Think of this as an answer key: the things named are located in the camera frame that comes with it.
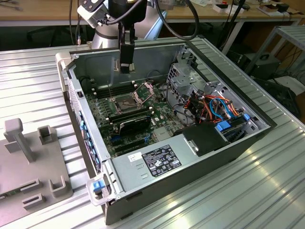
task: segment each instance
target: blue connector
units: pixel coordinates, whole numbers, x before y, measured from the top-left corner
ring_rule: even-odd
[[[81,125],[80,125],[80,129],[81,129],[81,130],[84,129],[84,125],[85,125],[84,121],[81,121]]]
[[[106,187],[105,182],[103,180],[98,180],[92,183],[94,193],[100,192],[103,188]]]
[[[244,114],[244,118],[246,121],[248,121],[250,119],[250,116],[248,114]]]
[[[231,125],[227,121],[222,121],[222,122],[218,122],[216,127],[219,131],[223,131],[223,130],[231,127]]]

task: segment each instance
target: psu label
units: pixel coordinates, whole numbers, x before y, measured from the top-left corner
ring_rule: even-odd
[[[142,158],[153,177],[158,177],[181,166],[170,145],[142,154]]]

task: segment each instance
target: slotted aluminum surface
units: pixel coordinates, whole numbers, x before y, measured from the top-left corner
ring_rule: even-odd
[[[279,26],[276,32],[305,51],[305,26]]]
[[[47,124],[56,127],[74,190],[71,198],[4,228],[304,228],[304,125],[208,41],[197,38],[193,44],[278,126],[234,162],[111,226],[105,226],[101,208],[93,206],[86,193],[88,174],[56,72],[55,53],[76,48],[1,52],[1,131],[3,120],[10,117],[22,118],[25,132]],[[198,68],[215,79],[203,64]]]

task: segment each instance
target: aluminum extrusion table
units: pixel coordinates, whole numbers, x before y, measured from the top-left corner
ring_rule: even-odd
[[[55,127],[74,191],[71,198],[3,228],[304,228],[305,126],[207,40],[192,42],[278,126],[234,162],[111,226],[105,226],[102,209],[90,203],[89,177],[54,58],[57,52],[88,47],[0,52],[0,130],[3,120],[12,117],[23,120],[25,132]],[[203,64],[198,68],[214,79]]]
[[[302,51],[305,51],[305,26],[275,26],[267,39],[262,44],[261,48],[258,50],[254,58],[248,64],[245,69],[245,73],[249,73],[253,69],[255,63],[262,56],[263,52],[266,50],[269,43],[273,40],[276,35],[280,35],[282,38],[277,43],[277,45],[271,51],[271,54],[274,56],[280,47],[284,44],[285,41],[291,42],[294,46],[298,47]],[[302,66],[305,65],[305,59],[301,61],[295,70],[299,70]]]

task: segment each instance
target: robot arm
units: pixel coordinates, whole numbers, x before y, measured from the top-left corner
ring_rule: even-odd
[[[118,45],[120,49],[120,72],[129,73],[129,65],[132,64],[133,52],[134,52],[134,39],[135,39],[135,27],[140,28],[137,30],[139,37],[144,38],[142,28],[147,28],[147,25],[151,25],[150,15],[155,13],[158,14],[164,23],[164,25],[173,33],[176,37],[183,40],[191,40],[197,35],[197,28],[199,19],[196,10],[189,0],[186,3],[194,13],[196,29],[191,37],[183,37],[176,34],[166,23],[164,14],[161,12],[158,0],[153,0],[150,5],[156,8],[153,10],[146,9],[150,8],[147,6],[147,0],[108,0],[108,5],[105,0],[85,0],[81,2],[81,6],[77,12],[85,19],[92,28],[112,27],[118,24]]]

